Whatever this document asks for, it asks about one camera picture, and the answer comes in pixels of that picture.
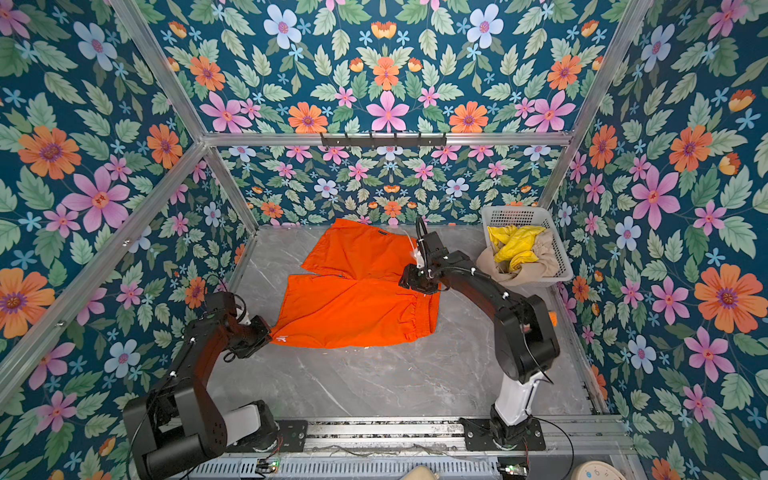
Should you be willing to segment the orange shorts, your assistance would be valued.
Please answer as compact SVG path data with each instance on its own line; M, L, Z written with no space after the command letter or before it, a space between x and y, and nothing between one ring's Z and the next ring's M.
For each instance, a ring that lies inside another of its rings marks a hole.
M415 241L350 220L337 220L291 275L272 342L336 349L414 342L437 327L440 295L401 287Z

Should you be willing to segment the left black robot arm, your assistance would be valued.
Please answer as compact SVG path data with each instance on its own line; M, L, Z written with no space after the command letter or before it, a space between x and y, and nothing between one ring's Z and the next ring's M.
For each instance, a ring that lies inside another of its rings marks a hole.
M257 451L281 446L279 427L264 401L223 413L207 389L222 353L246 359L271 341L261 317L244 322L240 301L232 292L207 295L205 312L185 327L169 371L145 396L126 404L123 421L140 479L189 473L235 444Z

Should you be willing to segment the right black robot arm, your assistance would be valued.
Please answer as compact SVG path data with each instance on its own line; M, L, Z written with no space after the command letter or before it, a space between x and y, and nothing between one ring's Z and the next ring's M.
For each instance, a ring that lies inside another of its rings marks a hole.
M541 432L532 414L534 398L560 355L550 311L537 296L524 296L482 272L461 251L448 250L425 222L416 222L416 262L404 268L399 285L435 297L456 291L472 301L493 325L495 358L504 374L491 406L488 432L501 449L511 449Z

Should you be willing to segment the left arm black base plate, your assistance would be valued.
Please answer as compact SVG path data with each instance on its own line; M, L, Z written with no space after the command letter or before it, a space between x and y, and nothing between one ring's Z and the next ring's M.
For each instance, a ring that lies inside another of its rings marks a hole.
M254 443L238 441L225 450L226 453L256 453L256 454L283 454L301 453L304 451L308 436L309 423L306 420L276 421L278 427L277 436L266 443L265 447L257 447Z

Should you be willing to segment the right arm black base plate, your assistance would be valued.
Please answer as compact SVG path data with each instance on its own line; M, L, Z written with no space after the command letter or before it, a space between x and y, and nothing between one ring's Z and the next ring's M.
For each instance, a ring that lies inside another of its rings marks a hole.
M545 451L546 441L540 422L529 419L516 426L507 426L498 419L459 419L464 429L467 451Z

